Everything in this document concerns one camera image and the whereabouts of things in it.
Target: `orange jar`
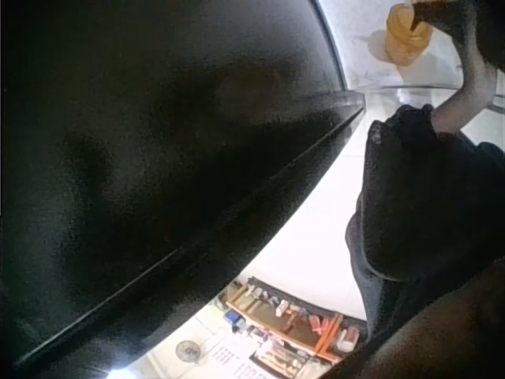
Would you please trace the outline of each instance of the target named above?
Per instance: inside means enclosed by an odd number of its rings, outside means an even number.
[[[397,4],[391,7],[387,17],[386,54],[399,66],[409,66],[429,45],[433,29],[425,22],[410,31],[413,7]]]

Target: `dark clothing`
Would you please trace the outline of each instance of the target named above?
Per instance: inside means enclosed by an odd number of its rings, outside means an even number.
[[[503,256],[505,158],[436,136],[431,106],[400,107],[368,133],[346,240],[369,335],[401,325]]]

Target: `black sleeve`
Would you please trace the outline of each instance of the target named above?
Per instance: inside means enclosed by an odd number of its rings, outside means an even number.
[[[400,107],[368,133],[357,210],[362,253],[391,280],[436,272],[505,230],[503,152],[462,133],[436,136],[431,111]]]

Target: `black surface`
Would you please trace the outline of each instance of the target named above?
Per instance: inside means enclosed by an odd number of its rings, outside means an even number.
[[[97,356],[110,364],[105,351],[128,362],[154,343],[139,341],[160,325],[160,336],[173,331],[259,252],[336,157],[339,127],[363,98],[331,96],[342,82],[303,1],[4,9],[10,352],[26,373]],[[326,155],[310,150],[312,166],[292,163],[329,135]],[[256,199],[290,164],[296,185]],[[241,221],[248,201],[254,212],[268,204],[265,220]],[[217,235],[227,220],[250,228],[247,239]]]

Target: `light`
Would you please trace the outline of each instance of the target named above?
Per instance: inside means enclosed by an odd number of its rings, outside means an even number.
[[[130,373],[127,369],[111,370],[107,379],[136,379],[135,375]]]

